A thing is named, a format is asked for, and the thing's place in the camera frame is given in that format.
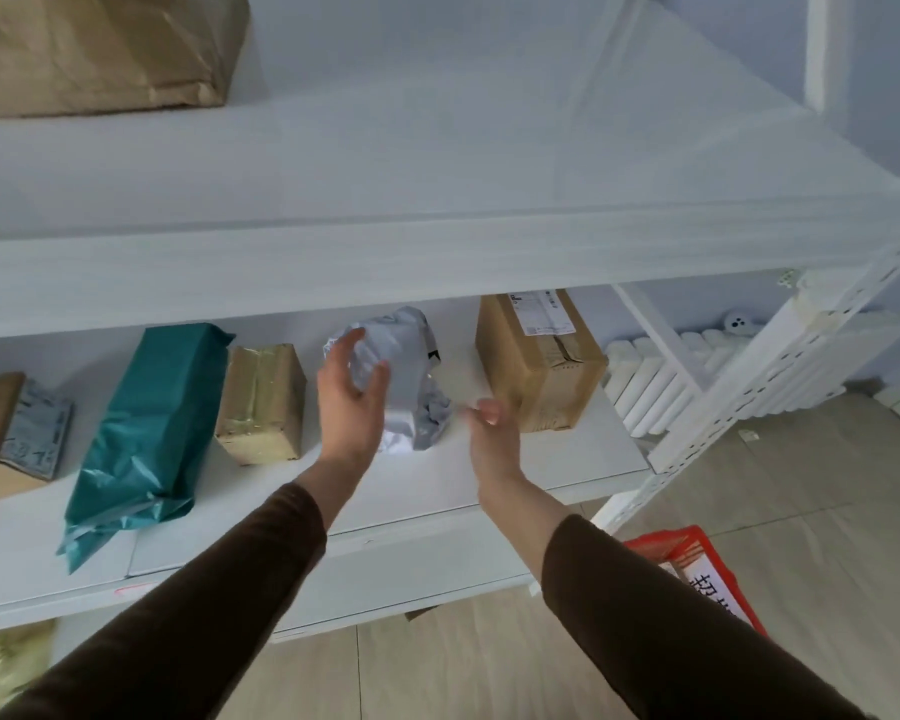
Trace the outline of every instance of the brown sleeve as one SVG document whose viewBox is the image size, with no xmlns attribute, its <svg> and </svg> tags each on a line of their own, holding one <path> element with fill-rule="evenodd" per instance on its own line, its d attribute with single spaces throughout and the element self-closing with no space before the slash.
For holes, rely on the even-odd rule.
<svg viewBox="0 0 900 720">
<path fill-rule="evenodd" d="M 639 718 L 863 718 L 777 644 L 579 515 L 553 532 L 543 596 Z"/>
<path fill-rule="evenodd" d="M 214 717 L 325 546 L 310 493 L 283 485 L 49 669 L 0 720 Z"/>
</svg>

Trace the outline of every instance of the teal plastic mailer bag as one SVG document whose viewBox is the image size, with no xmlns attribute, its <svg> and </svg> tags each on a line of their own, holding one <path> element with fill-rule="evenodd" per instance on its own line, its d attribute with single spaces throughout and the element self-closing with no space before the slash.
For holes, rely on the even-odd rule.
<svg viewBox="0 0 900 720">
<path fill-rule="evenodd" d="M 147 328 L 76 477 L 56 555 L 73 573 L 117 531 L 186 516 L 213 438 L 233 336 Z"/>
</svg>

